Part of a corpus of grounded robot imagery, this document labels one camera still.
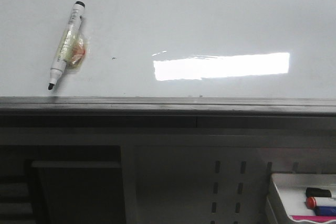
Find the white black-tipped whiteboard marker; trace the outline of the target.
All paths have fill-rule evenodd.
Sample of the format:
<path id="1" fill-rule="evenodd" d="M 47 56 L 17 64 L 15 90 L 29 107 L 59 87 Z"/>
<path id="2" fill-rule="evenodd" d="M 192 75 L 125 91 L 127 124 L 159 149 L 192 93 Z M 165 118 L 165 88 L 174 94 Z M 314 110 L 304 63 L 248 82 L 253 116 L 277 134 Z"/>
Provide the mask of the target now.
<path id="1" fill-rule="evenodd" d="M 76 1 L 71 9 L 69 20 L 50 67 L 48 90 L 54 88 L 66 70 L 75 42 L 79 36 L 84 12 L 85 4 L 81 1 Z"/>

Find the white whiteboard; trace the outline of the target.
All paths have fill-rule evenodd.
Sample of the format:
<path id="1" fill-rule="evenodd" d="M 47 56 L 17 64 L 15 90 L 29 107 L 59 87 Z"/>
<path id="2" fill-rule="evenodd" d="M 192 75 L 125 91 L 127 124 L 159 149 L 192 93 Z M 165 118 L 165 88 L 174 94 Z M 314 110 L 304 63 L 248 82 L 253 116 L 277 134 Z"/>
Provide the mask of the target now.
<path id="1" fill-rule="evenodd" d="M 1 0 L 1 95 L 334 99 L 335 0 Z"/>

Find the grey slotted pegboard panel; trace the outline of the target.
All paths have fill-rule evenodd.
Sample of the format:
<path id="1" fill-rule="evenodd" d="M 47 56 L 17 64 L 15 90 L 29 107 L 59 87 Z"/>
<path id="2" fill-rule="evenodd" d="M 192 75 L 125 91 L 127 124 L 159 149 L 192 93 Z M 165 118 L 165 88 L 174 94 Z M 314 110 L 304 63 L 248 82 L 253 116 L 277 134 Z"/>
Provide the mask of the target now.
<path id="1" fill-rule="evenodd" d="M 138 145 L 122 153 L 127 223 L 269 223 L 273 173 L 334 174 L 334 148 Z"/>

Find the white plastic marker tray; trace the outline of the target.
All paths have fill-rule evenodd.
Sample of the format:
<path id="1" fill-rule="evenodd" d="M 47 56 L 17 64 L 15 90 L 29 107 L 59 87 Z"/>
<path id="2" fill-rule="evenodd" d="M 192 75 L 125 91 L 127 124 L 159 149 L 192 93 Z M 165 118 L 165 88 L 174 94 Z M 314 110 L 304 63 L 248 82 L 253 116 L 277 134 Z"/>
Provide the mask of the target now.
<path id="1" fill-rule="evenodd" d="M 265 206 L 269 223 L 316 223 L 291 219 L 315 216 L 306 205 L 307 187 L 330 190 L 335 197 L 335 174 L 272 174 Z"/>

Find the dark shelf unit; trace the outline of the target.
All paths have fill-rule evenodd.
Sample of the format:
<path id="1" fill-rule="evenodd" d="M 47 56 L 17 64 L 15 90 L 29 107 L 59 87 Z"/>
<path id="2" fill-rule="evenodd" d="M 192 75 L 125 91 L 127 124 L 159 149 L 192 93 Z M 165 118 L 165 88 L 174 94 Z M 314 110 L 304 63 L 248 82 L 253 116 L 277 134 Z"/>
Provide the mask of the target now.
<path id="1" fill-rule="evenodd" d="M 1 146 L 1 223 L 126 223 L 118 146 Z"/>

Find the black marker in tray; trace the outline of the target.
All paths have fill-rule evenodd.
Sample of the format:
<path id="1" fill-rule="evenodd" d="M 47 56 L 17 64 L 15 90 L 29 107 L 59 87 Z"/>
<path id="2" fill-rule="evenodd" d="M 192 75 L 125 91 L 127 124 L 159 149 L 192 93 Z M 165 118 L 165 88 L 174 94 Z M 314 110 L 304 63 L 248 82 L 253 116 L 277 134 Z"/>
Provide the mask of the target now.
<path id="1" fill-rule="evenodd" d="M 331 198 L 332 193 L 330 190 L 321 189 L 321 188 L 314 188 L 314 187 L 307 187 L 306 188 L 306 197 L 326 197 Z"/>

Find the red-capped marker in tray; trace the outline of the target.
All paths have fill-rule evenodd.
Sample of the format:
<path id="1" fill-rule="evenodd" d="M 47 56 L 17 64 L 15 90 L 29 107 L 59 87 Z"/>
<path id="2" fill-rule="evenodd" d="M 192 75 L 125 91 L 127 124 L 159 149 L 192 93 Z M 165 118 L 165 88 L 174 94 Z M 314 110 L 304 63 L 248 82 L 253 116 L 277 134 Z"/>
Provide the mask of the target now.
<path id="1" fill-rule="evenodd" d="M 308 197 L 306 199 L 306 205 L 309 209 L 315 209 L 316 207 L 335 207 L 335 197 Z"/>

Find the blue-capped marker in tray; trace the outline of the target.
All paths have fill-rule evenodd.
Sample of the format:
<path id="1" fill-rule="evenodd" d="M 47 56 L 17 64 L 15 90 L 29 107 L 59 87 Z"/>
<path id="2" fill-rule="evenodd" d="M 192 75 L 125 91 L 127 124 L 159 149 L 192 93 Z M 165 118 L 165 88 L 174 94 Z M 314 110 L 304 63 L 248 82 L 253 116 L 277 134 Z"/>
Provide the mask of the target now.
<path id="1" fill-rule="evenodd" d="M 336 207 L 316 206 L 314 212 L 316 216 L 336 216 Z"/>

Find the pink object in tray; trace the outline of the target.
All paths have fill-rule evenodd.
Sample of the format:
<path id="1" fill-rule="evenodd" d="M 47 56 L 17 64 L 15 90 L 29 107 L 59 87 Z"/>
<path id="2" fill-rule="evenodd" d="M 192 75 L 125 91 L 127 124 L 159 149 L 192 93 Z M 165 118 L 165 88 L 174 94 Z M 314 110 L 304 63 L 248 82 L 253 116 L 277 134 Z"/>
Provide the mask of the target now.
<path id="1" fill-rule="evenodd" d="M 316 223 L 330 223 L 335 222 L 335 216 L 291 216 L 294 221 L 316 222 Z"/>

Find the grey whiteboard frame ledge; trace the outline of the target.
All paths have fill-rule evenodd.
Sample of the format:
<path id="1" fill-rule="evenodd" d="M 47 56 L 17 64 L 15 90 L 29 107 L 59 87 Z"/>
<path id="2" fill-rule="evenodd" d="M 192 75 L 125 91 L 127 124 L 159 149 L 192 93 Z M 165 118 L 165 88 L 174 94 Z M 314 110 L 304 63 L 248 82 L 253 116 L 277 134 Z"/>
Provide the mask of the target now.
<path id="1" fill-rule="evenodd" d="M 1 125 L 334 130 L 335 100 L 2 97 Z"/>

